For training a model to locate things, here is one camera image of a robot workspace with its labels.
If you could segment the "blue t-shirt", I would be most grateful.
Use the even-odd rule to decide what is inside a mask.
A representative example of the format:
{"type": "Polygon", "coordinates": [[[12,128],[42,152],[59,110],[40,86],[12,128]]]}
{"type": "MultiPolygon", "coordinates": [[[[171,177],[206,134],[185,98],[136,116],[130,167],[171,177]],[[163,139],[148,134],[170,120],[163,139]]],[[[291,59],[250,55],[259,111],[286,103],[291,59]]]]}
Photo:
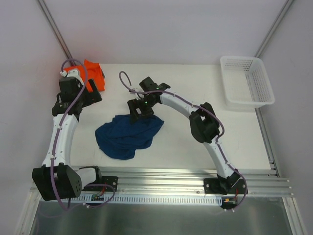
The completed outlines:
{"type": "Polygon", "coordinates": [[[99,149],[116,160],[130,160],[138,149],[149,148],[164,121],[153,115],[131,124],[130,115],[116,115],[95,130],[99,149]]]}

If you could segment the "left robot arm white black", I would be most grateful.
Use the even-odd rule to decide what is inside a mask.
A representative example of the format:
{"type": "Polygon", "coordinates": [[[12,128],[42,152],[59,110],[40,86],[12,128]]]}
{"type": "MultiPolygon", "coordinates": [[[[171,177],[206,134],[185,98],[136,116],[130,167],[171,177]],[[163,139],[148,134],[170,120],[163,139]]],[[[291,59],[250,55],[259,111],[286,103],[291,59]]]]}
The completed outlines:
{"type": "Polygon", "coordinates": [[[32,179],[45,201],[79,197],[88,186],[98,190],[103,184],[98,166],[85,166],[75,171],[70,153],[75,129],[84,107],[102,100],[95,82],[90,79],[89,92],[76,77],[59,80],[60,92],[52,108],[53,132],[47,155],[39,168],[32,170],[32,179]]]}

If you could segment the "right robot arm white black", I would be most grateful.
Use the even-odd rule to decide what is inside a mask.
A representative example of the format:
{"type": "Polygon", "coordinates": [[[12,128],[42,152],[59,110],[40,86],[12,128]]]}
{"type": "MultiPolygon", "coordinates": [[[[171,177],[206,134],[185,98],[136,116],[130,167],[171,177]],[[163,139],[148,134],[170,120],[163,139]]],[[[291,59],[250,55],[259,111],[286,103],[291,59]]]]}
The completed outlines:
{"type": "Polygon", "coordinates": [[[228,161],[220,143],[224,134],[224,127],[216,117],[209,103],[194,105],[185,98],[177,95],[166,83],[157,84],[150,77],[139,83],[141,91],[128,88],[130,93],[139,95],[128,101],[131,122],[148,118],[154,114],[153,106],[163,104],[188,118],[193,138],[202,143],[211,156],[217,171],[217,182],[212,184],[211,190],[224,194],[232,192],[240,179],[238,170],[228,161]]]}

